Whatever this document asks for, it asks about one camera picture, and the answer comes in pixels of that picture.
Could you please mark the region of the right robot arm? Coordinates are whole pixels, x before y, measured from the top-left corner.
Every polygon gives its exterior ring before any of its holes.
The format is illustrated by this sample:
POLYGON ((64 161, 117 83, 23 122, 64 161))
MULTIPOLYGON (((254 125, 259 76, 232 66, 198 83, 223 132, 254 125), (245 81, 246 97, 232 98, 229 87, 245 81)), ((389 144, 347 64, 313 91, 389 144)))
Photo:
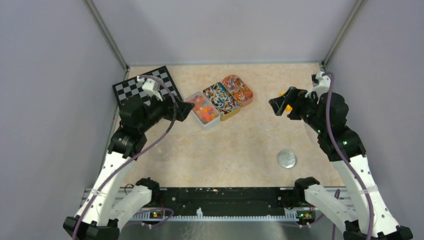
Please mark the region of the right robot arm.
POLYGON ((374 181, 366 149, 359 135, 347 126, 349 107, 338 93, 321 95, 290 87, 269 100, 274 114, 304 121, 317 134, 317 143, 340 175, 353 207, 347 207, 314 177, 295 181, 293 200, 317 207, 345 240, 410 240, 413 233, 391 215, 374 181))

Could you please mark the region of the clear plastic jar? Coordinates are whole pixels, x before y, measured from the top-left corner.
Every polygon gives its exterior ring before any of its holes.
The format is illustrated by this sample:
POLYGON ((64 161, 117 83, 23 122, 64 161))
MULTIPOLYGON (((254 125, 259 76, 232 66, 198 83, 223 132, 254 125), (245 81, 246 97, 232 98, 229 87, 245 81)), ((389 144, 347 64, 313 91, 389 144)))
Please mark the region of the clear plastic jar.
POLYGON ((153 149, 153 155, 158 162, 167 162, 171 159, 173 148, 168 144, 157 144, 153 149))

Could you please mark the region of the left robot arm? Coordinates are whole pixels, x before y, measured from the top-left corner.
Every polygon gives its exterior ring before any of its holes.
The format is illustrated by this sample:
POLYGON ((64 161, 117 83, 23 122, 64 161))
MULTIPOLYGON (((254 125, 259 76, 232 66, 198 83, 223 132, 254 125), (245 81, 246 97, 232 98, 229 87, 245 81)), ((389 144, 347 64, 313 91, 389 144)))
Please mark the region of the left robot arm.
POLYGON ((153 96, 149 104, 139 97, 126 99, 119 109, 119 128, 110 139, 103 167, 96 182, 75 216, 63 223, 64 230, 74 240, 117 240, 121 230, 145 205, 154 207, 160 202, 159 183, 140 179, 132 191, 115 203, 124 178, 135 161, 166 134, 146 146, 146 132, 160 120, 168 120, 168 133, 175 121, 183 122, 194 103, 165 96, 153 96))

